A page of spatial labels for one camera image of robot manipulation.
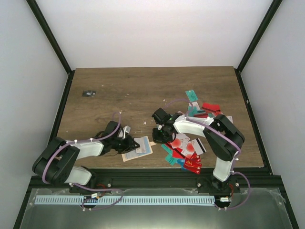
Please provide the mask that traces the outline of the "white card red pattern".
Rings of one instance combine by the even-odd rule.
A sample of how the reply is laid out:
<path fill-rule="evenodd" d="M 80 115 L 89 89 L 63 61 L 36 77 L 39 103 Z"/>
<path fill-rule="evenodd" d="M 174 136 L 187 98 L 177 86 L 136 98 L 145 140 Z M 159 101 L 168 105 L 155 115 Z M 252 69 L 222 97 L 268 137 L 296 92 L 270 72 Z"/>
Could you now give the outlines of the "white card red pattern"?
<path fill-rule="evenodd" d="M 135 138 L 134 140 L 135 140 L 137 143 L 140 144 L 140 148 L 137 148 L 137 149 L 136 149 L 136 153 L 137 153 L 137 154 L 146 153 L 146 146 L 145 146 L 146 137 Z"/>

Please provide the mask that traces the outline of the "beige card holder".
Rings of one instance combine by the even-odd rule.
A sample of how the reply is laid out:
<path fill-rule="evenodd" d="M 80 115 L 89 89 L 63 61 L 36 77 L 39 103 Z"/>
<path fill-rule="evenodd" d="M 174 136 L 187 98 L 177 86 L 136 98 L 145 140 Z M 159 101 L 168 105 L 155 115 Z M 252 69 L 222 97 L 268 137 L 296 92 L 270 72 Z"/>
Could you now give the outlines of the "beige card holder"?
<path fill-rule="evenodd" d="M 127 162 L 133 159 L 137 159 L 143 156 L 147 156 L 153 153 L 148 136 L 143 136 L 140 138 L 134 138 L 135 142 L 139 144 L 140 147 L 122 154 L 123 162 Z"/>

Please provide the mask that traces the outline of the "red card black stripe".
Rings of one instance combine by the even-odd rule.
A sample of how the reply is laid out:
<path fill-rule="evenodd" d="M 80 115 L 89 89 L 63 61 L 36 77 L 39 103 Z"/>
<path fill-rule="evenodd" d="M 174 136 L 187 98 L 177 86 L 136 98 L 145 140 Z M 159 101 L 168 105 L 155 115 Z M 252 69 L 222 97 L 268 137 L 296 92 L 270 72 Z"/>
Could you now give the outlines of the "red card black stripe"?
<path fill-rule="evenodd" d="M 177 159 L 185 159 L 186 156 L 183 155 L 180 151 L 173 150 L 172 157 Z"/>

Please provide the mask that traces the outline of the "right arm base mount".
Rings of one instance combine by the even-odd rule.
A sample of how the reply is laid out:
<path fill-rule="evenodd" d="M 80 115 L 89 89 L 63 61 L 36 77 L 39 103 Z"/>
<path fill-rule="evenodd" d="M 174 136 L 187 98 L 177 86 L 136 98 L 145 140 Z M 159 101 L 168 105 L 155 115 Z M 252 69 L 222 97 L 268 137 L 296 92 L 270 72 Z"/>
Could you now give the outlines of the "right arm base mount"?
<path fill-rule="evenodd" d="M 228 194 L 233 191 L 240 193 L 240 188 L 236 186 L 237 179 L 230 176 L 222 182 L 213 176 L 200 176 L 196 179 L 198 192 L 212 194 Z"/>

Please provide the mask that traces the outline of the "white card red circle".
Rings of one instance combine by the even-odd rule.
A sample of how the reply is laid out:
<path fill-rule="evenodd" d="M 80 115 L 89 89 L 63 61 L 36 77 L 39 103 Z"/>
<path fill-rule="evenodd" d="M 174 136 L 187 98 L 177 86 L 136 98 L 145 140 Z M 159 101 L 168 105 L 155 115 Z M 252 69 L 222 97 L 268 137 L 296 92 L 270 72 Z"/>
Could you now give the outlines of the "white card red circle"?
<path fill-rule="evenodd" d="M 186 148 L 190 138 L 183 133 L 176 134 L 175 139 L 170 143 L 172 148 Z"/>

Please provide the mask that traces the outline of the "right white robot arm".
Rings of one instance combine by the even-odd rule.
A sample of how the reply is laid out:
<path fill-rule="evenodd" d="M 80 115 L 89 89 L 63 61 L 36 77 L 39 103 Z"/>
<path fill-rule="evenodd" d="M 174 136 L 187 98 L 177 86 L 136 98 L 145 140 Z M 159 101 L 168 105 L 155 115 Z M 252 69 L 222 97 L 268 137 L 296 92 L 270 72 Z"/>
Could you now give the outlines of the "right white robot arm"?
<path fill-rule="evenodd" d="M 245 137 L 225 115 L 197 118 L 181 113 L 171 115 L 160 108 L 152 114 L 152 118 L 160 126 L 152 130 L 155 143 L 172 142 L 174 136 L 178 134 L 192 134 L 206 138 L 216 155 L 212 188 L 217 192 L 223 192 L 228 188 L 228 178 L 234 173 L 234 161 L 241 153 Z"/>

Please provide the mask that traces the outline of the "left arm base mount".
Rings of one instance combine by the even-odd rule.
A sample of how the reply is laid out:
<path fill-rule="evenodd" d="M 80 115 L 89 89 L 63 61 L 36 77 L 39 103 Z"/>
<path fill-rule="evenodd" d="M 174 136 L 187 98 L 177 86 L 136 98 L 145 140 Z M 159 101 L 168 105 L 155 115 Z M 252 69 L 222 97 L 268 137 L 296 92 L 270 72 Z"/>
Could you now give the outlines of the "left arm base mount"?
<path fill-rule="evenodd" d="M 91 193 L 110 192 L 113 188 L 112 178 L 108 176 L 101 177 L 100 174 L 85 167 L 75 167 L 66 183 Z"/>

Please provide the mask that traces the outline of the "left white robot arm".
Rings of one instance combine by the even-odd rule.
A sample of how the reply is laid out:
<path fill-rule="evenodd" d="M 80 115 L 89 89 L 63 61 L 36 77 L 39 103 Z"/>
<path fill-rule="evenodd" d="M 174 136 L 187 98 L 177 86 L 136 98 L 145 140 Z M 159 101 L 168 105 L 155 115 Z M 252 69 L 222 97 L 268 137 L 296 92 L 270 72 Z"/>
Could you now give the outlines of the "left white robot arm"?
<path fill-rule="evenodd" d="M 56 137 L 36 159 L 32 171 L 46 183 L 77 183 L 86 192 L 91 193 L 97 188 L 97 180 L 93 178 L 93 173 L 89 169 L 75 166 L 77 160 L 103 156 L 111 150 L 125 154 L 140 148 L 140 144 L 121 127 L 106 138 L 109 134 L 109 131 L 100 131 L 86 141 L 65 141 Z"/>

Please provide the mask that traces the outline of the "red VIP card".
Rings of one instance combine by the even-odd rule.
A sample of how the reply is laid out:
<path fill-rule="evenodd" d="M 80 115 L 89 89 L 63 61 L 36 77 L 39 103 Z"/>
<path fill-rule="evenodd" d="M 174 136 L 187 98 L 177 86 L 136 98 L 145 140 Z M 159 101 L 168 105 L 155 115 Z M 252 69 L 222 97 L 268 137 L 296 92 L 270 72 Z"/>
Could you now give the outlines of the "red VIP card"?
<path fill-rule="evenodd" d="M 200 162 L 197 162 L 195 160 L 187 158 L 187 159 L 185 159 L 185 162 L 183 164 L 183 168 L 185 170 L 191 171 L 193 173 L 200 174 L 201 173 L 202 164 Z"/>

